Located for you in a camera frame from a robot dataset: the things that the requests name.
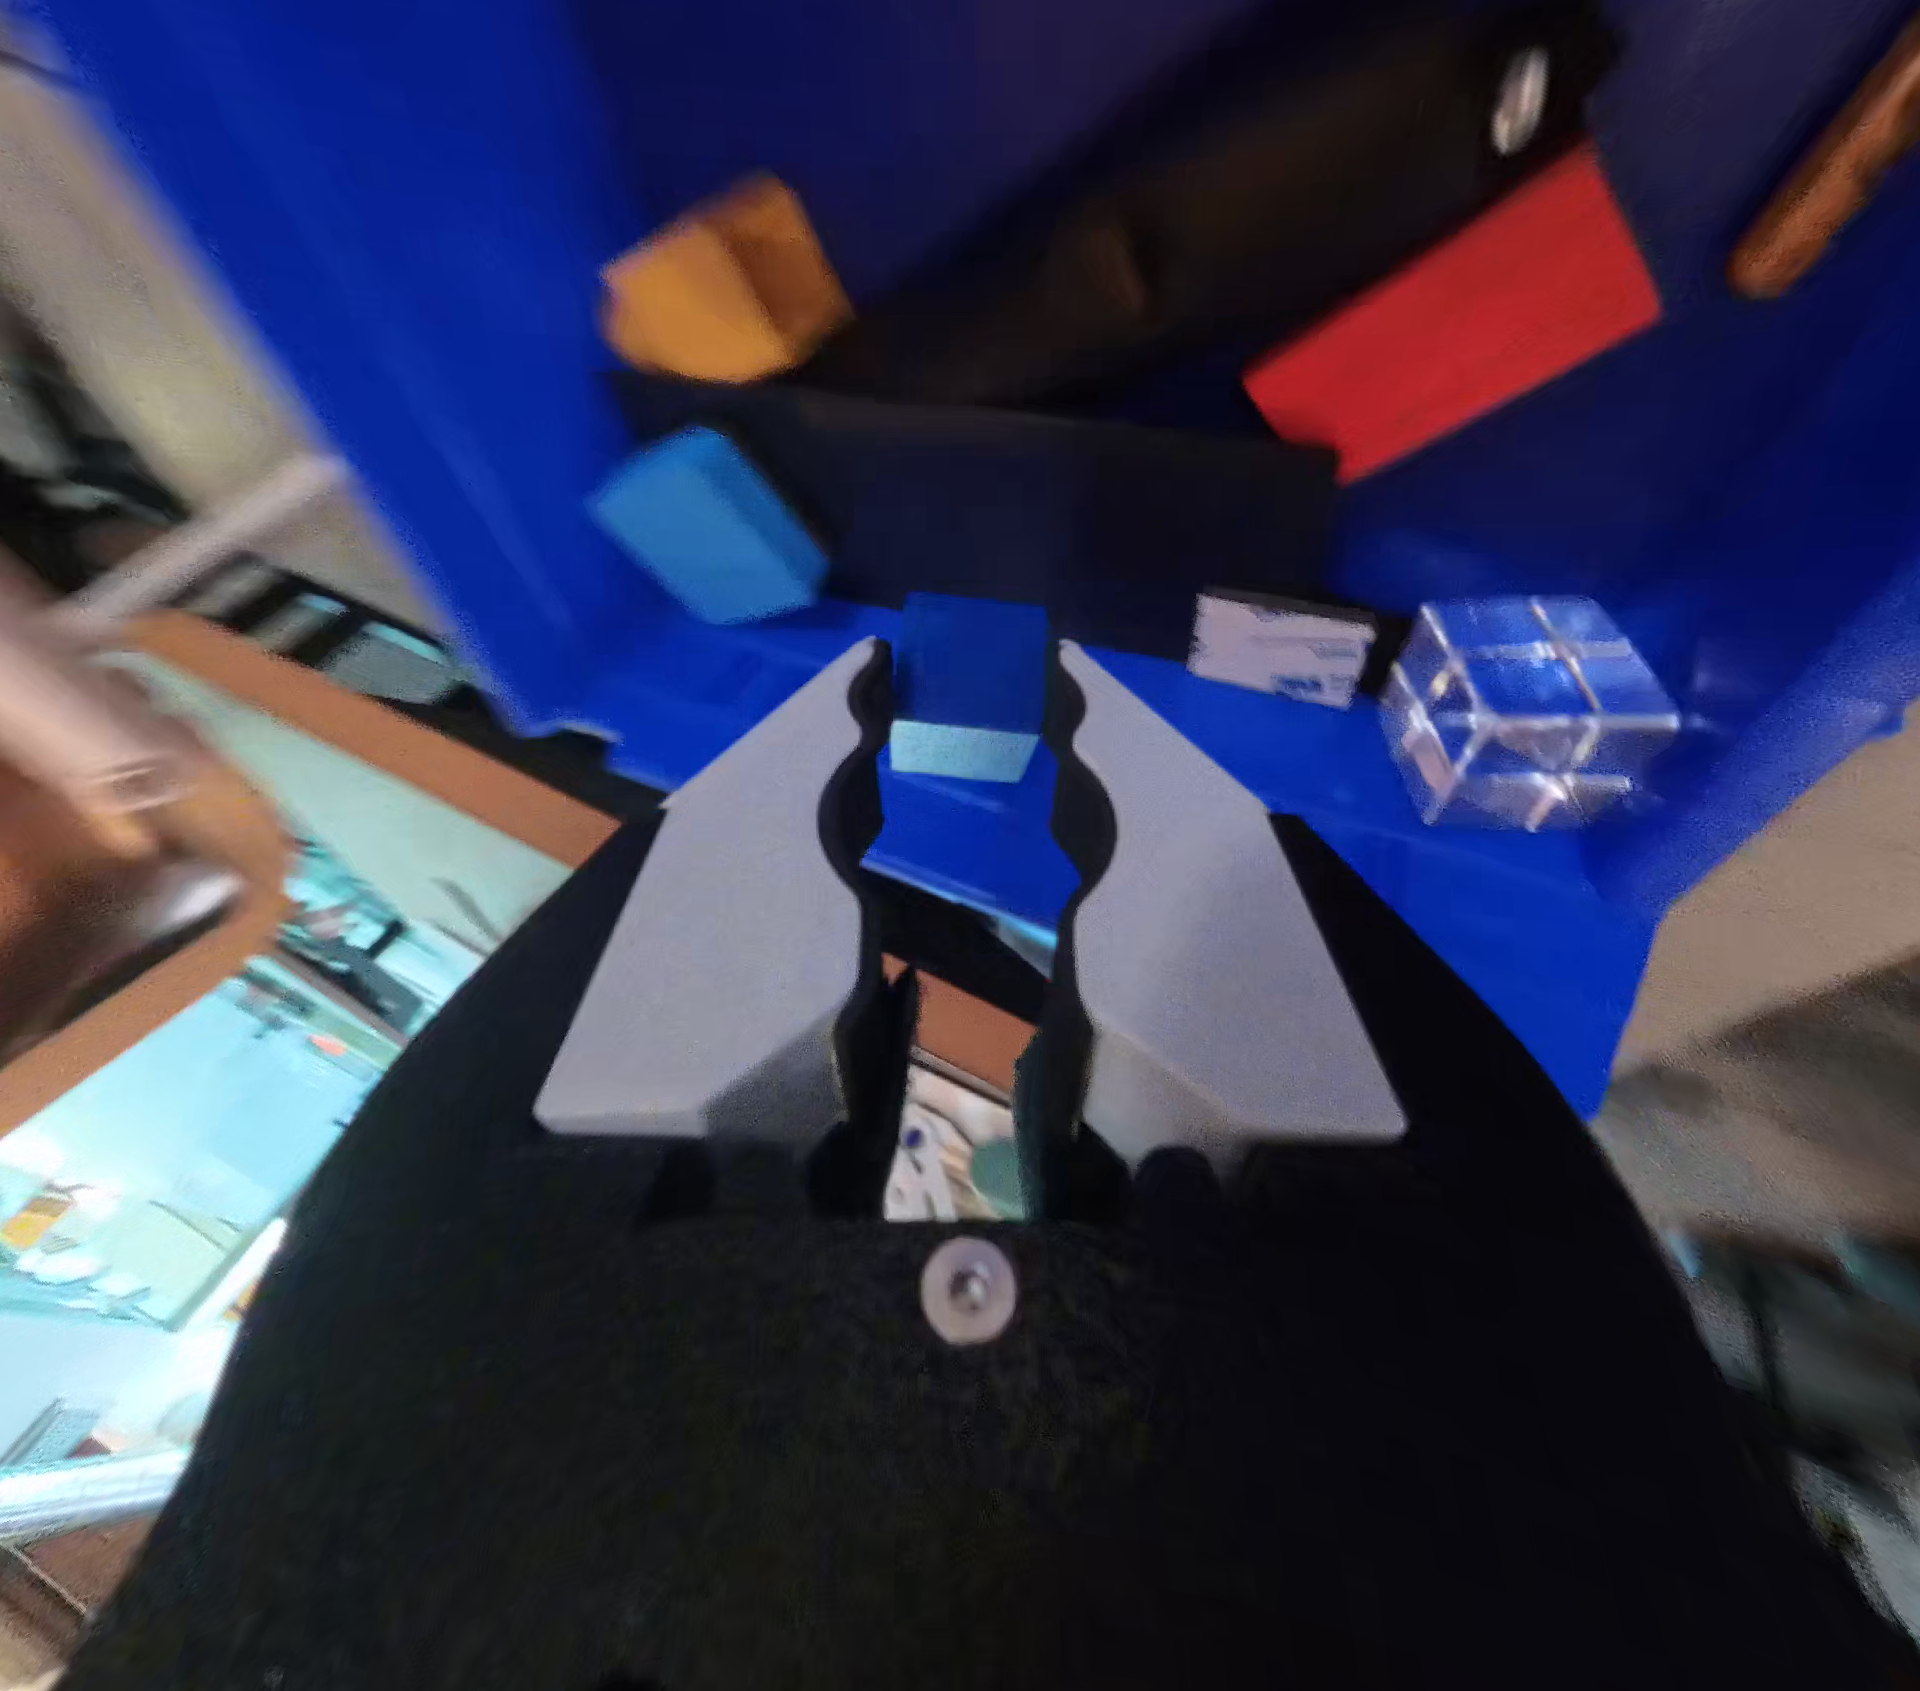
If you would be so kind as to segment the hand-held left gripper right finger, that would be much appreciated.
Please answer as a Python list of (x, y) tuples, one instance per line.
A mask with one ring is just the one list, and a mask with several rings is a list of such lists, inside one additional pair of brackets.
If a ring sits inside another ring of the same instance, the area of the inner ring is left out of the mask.
[(1030, 1157), (1397, 1143), (1407, 1114), (1260, 799), (1069, 639), (1045, 711), (1076, 885), (1020, 1057)]

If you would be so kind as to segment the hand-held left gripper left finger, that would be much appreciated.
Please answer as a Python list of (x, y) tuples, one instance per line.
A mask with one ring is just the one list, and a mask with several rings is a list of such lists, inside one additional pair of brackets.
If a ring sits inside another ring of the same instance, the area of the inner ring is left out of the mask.
[(861, 865), (893, 650), (859, 639), (664, 803), (533, 1104), (572, 1135), (887, 1141), (904, 1037)]

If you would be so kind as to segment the dark blue foam cube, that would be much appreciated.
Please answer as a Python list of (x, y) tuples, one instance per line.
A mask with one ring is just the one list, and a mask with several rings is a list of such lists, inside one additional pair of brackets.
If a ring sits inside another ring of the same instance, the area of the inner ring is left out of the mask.
[(1049, 646), (1037, 603), (910, 592), (895, 637), (893, 772), (1018, 783), (1039, 742)]

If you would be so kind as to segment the orange yellow block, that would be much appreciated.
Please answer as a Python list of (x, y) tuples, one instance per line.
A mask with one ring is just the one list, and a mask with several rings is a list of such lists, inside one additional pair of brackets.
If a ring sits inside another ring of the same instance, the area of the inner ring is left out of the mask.
[(854, 318), (795, 189), (752, 173), (599, 271), (611, 355), (656, 375), (746, 384), (789, 373)]

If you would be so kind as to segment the black remote control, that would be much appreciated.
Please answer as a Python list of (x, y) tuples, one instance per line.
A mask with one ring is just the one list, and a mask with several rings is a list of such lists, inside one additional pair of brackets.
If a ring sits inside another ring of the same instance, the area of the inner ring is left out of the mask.
[(1618, 52), (1597, 0), (1282, 0), (861, 304), (803, 379), (1071, 404), (1303, 328), (1579, 142)]

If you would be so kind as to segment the blue plastic bin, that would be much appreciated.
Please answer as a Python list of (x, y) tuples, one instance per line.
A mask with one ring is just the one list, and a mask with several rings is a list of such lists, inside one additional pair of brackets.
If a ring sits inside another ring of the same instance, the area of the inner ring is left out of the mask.
[[(676, 785), (889, 596), (693, 621), (588, 515), (631, 451), (595, 269), (746, 167), (875, 293), (1260, 0), (32, 0), (527, 730)], [(1716, 259), (1913, 0), (1600, 0), (1591, 111), (1667, 296), (1612, 353), (1340, 500), (1333, 598), (1575, 592), (1686, 715), (1651, 803), (1424, 830), (1378, 730), (1057, 627), (1309, 816), (1599, 1100), (1649, 920), (1915, 705), (1915, 165), (1774, 304)]]

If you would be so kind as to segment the small white black card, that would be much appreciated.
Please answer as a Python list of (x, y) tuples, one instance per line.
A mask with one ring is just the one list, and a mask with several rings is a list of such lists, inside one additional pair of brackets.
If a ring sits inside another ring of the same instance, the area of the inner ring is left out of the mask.
[(1202, 590), (1194, 601), (1186, 670), (1256, 695), (1346, 709), (1360, 691), (1378, 631), (1378, 621), (1354, 607), (1264, 592)]

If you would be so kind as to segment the clear acrylic cube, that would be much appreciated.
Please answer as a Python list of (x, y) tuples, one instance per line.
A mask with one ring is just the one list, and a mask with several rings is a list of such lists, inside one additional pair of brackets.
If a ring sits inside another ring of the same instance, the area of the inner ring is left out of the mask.
[(1673, 697), (1585, 596), (1426, 601), (1376, 695), (1426, 828), (1579, 828), (1630, 803), (1681, 736)]

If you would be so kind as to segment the light blue block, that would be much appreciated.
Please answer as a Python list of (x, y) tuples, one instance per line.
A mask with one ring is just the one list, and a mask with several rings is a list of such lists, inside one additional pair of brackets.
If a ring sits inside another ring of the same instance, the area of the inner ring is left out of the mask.
[(588, 513), (685, 613), (742, 625), (811, 607), (826, 551), (723, 429), (687, 425), (627, 457)]

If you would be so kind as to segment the clipboard on white stand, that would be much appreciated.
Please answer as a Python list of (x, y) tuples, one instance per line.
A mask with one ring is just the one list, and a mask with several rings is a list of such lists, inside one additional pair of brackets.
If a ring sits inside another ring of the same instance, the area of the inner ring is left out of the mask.
[(633, 805), (584, 738), (365, 695), (181, 611), (109, 648), (177, 736), (85, 815), (3, 760), (3, 1569), (156, 1510), (290, 1204), (459, 983)]

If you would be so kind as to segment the white mirror stand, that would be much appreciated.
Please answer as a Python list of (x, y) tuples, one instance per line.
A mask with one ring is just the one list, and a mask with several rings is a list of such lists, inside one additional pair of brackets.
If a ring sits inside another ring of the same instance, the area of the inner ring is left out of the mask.
[(99, 637), (136, 619), (234, 558), (257, 555), (285, 531), (302, 525), (314, 508), (335, 498), (351, 480), (341, 455), (302, 453), (277, 463), (246, 492), (197, 510), (156, 543), (118, 560), (107, 574), (52, 605), (60, 627)]

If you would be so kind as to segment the red block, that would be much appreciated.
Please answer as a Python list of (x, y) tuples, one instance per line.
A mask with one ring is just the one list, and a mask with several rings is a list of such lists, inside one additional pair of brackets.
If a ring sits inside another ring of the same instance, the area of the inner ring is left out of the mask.
[(1593, 142), (1241, 371), (1284, 441), (1370, 478), (1647, 332), (1663, 300)]

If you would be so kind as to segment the brown wooden stick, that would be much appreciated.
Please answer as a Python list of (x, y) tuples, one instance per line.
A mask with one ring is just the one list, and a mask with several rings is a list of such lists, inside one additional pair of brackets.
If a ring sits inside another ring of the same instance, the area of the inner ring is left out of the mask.
[(1917, 142), (1917, 17), (1786, 171), (1726, 261), (1730, 291), (1776, 300), (1866, 208)]

